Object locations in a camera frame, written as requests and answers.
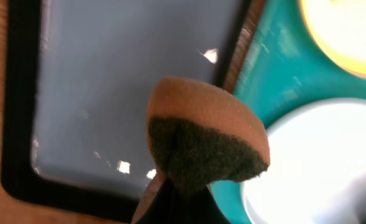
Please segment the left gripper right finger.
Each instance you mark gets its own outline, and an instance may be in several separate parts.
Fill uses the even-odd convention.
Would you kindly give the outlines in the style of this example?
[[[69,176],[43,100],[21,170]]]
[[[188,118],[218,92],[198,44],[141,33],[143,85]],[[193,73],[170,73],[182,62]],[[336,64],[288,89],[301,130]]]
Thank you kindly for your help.
[[[185,200],[184,224],[230,224],[220,211],[211,191],[204,186]]]

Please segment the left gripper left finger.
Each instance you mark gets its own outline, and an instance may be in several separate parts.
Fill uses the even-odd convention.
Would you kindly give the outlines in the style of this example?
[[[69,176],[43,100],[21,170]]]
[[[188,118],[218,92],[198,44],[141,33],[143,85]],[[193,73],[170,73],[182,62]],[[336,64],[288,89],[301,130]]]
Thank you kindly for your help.
[[[178,194],[170,179],[166,179],[148,209],[137,224],[172,224],[178,208]]]

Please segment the light blue plate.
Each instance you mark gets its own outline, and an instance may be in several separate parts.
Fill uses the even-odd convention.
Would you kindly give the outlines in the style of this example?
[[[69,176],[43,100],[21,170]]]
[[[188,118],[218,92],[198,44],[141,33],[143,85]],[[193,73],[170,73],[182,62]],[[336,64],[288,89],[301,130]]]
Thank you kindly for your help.
[[[267,134],[270,167],[241,185],[252,223],[366,223],[366,100],[310,103]]]

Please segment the yellow-green plate top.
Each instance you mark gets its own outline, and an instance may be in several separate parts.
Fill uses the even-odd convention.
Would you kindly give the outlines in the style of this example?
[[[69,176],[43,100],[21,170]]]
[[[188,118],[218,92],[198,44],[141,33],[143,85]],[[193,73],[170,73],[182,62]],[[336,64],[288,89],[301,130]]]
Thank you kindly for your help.
[[[366,79],[366,0],[299,0],[305,27],[337,66]]]

